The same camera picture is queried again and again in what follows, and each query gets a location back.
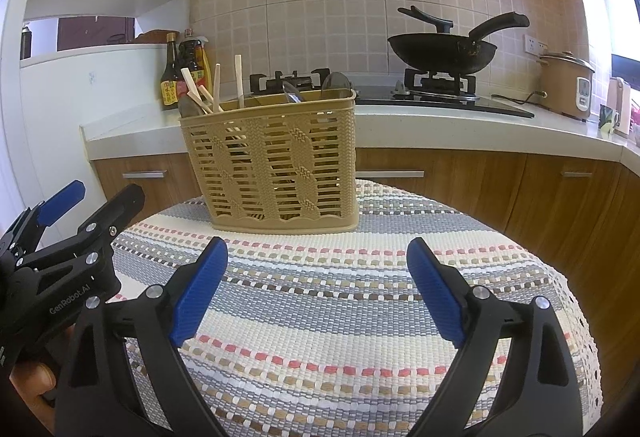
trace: table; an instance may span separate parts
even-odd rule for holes
[[[113,242],[122,282],[114,299],[164,284],[213,236],[228,245],[226,274],[181,354],[230,436],[404,436],[453,360],[417,297],[405,250],[423,237],[469,284],[556,311],[580,383],[584,430],[600,416],[596,345],[566,279],[501,233],[446,205],[357,182],[351,233],[249,235],[214,229],[202,198],[123,231]],[[504,370],[501,340],[470,423],[487,416]],[[129,358],[145,406],[166,424],[135,340]]]

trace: power cord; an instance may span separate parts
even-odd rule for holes
[[[507,96],[502,96],[501,94],[492,94],[491,97],[507,100],[508,102],[513,102],[518,105],[526,105],[527,103],[529,103],[529,100],[536,95],[542,96],[543,98],[547,97],[547,94],[544,91],[533,91],[532,93],[529,94],[529,96],[527,96],[526,100],[517,100],[516,98],[508,98]]]

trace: basket rim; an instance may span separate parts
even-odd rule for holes
[[[247,114],[251,114],[251,115],[256,115],[256,116],[266,116],[266,115],[270,115],[269,114],[269,110],[274,110],[274,109],[282,109],[284,107],[298,107],[297,110],[300,111],[300,113],[304,113],[304,112],[310,112],[310,110],[305,110],[305,109],[315,109],[318,107],[319,104],[335,104],[338,105],[340,104],[341,106],[344,106],[344,104],[346,104],[347,102],[354,102],[355,103],[355,99],[356,99],[356,92],[353,89],[335,89],[335,90],[350,90],[351,91],[351,96],[347,96],[345,98],[333,98],[333,99],[328,99],[328,100],[314,100],[311,102],[302,102],[302,103],[277,103],[277,104],[273,104],[273,105],[261,105],[258,107],[247,107],[244,109],[234,109],[234,110],[225,110],[223,112],[216,112],[214,114],[206,114],[204,116],[191,116],[188,118],[178,118],[178,120],[180,121],[181,125],[184,126],[189,126],[190,124],[198,124],[199,122],[201,122],[202,120],[206,119],[209,120],[211,118],[216,118],[217,120],[222,119],[224,117],[226,118],[231,118],[233,116],[236,115],[247,115]],[[317,90],[314,91],[302,91],[301,94],[304,96],[305,93],[317,93]],[[236,100],[227,100],[226,102],[223,103],[229,103],[229,102],[234,102]]]

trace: stove knob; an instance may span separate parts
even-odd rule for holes
[[[406,87],[404,86],[404,83],[402,83],[402,81],[400,80],[396,81],[396,88],[394,89],[394,95],[408,96],[409,94],[410,92],[406,89]]]

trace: drawer handle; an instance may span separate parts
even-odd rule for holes
[[[125,172],[125,179],[164,179],[166,170],[151,170],[151,172]]]
[[[391,171],[373,171],[373,172],[356,172],[356,179],[375,179],[375,178],[412,178],[424,177],[424,172],[414,170],[391,170]]]
[[[562,172],[562,177],[592,177],[591,172]]]

